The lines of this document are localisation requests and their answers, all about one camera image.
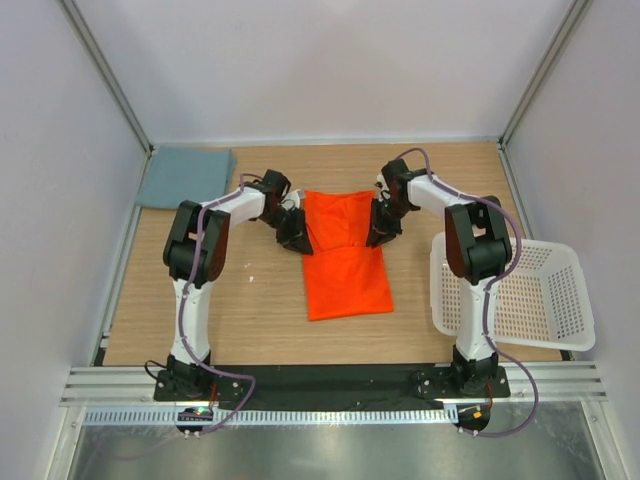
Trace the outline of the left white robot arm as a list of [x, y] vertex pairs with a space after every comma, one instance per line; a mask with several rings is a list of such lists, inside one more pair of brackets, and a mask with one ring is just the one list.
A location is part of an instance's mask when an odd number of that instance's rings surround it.
[[279, 171], [253, 175], [217, 199], [178, 206], [163, 251], [176, 298], [175, 336], [156, 376], [156, 400], [200, 400], [221, 376], [210, 364], [212, 290], [225, 266], [231, 229], [257, 220], [274, 229], [284, 249], [313, 253], [300, 193]]

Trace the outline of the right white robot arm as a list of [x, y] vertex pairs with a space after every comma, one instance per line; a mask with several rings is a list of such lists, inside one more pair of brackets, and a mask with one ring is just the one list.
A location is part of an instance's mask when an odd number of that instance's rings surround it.
[[461, 306], [450, 382], [464, 396], [483, 391], [498, 369], [490, 338], [495, 317], [491, 290], [513, 255], [500, 201], [464, 193], [428, 168], [411, 171], [402, 158], [381, 169], [377, 186], [380, 193], [371, 202], [367, 246], [379, 247], [399, 236], [401, 220], [411, 211], [427, 209], [444, 221], [446, 261], [459, 280]]

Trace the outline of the orange t shirt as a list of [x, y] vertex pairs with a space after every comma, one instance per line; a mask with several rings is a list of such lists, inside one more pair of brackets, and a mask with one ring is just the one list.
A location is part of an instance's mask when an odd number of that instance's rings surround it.
[[371, 191], [305, 193], [313, 248], [303, 257], [309, 321], [394, 311], [382, 249], [366, 245], [374, 199]]

